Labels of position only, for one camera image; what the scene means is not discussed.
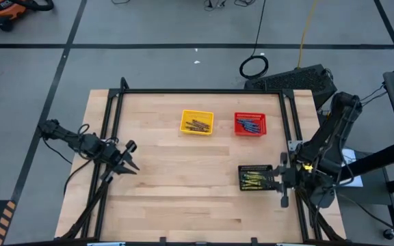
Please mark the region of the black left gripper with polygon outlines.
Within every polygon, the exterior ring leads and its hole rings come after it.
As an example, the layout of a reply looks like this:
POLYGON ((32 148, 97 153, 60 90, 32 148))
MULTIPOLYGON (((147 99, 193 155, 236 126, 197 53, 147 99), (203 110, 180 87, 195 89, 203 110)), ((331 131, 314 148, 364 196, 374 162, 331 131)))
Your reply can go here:
POLYGON ((110 181, 112 174, 137 174, 135 171, 128 169, 124 166, 125 163, 129 164, 136 170, 139 167, 133 162, 133 153, 137 148, 133 140, 129 140, 126 144, 126 149, 121 152, 117 149, 115 143, 105 144, 105 149, 100 155, 100 162, 105 164, 105 172, 101 175, 101 180, 110 181))

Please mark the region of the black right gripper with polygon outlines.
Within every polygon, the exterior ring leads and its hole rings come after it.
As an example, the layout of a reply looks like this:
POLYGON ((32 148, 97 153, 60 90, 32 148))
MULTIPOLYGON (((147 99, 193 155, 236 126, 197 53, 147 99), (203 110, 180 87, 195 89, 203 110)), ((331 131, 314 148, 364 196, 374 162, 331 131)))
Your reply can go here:
POLYGON ((288 190, 297 186, 297 169, 289 166, 289 155, 286 152, 280 154, 280 165, 272 170, 273 176, 280 176, 281 182, 268 182, 270 191, 281 192, 280 205, 282 208, 289 206, 288 190))

